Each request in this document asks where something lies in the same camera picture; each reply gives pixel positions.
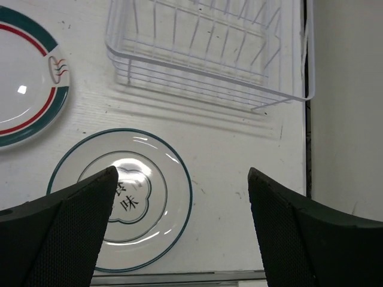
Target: plate with green rim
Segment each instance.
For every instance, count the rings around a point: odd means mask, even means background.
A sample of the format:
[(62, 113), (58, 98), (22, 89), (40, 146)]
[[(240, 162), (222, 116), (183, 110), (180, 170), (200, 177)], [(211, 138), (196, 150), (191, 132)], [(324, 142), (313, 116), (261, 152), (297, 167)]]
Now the plate with green rim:
[(0, 148), (36, 135), (59, 115), (68, 62), (38, 23), (0, 6)]
[(111, 129), (64, 155), (47, 194), (108, 166), (117, 168), (118, 184), (96, 270), (136, 270), (157, 261), (181, 237), (192, 209), (190, 176), (163, 139), (142, 130)]

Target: wall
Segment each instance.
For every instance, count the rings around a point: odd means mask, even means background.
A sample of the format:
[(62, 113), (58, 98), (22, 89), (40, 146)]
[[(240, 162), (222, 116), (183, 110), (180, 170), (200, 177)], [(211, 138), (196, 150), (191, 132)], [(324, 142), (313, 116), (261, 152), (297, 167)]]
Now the wall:
[(383, 1), (314, 1), (313, 198), (383, 221)]

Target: white tabletop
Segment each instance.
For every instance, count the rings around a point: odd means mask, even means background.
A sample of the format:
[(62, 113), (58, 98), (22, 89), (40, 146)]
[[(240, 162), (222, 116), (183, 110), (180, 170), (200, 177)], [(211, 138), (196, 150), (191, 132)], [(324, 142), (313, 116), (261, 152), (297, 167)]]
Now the white tabletop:
[[(120, 91), (104, 45), (108, 1), (0, 0), (0, 5), (45, 27), (71, 68), (69, 102), (60, 118), (37, 138), (0, 152), (0, 209), (44, 196), (59, 160), (92, 133), (146, 130), (183, 158), (193, 181), (193, 209), (177, 244), (130, 274), (263, 269), (247, 173), (256, 167), (304, 193), (303, 104), (249, 114), (131, 87)], [(302, 87), (300, 78), (295, 77), (295, 90)]]

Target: plate with red stripe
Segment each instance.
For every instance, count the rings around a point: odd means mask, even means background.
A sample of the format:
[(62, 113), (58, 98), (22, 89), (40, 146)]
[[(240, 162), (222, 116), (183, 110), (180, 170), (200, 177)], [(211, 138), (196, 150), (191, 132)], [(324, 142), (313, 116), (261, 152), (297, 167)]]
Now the plate with red stripe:
[(69, 91), (69, 67), (56, 40), (25, 15), (0, 6), (0, 148), (46, 128)]

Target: wire basket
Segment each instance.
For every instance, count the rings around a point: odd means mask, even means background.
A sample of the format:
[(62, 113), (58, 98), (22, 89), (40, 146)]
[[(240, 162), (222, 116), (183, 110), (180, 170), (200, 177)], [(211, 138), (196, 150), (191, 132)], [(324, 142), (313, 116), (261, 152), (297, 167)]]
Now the wire basket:
[(313, 89), (307, 98), (302, 86), (294, 92), (303, 55), (296, 5), (300, 0), (112, 0), (108, 57), (126, 84), (217, 105), (254, 110), (308, 100)]

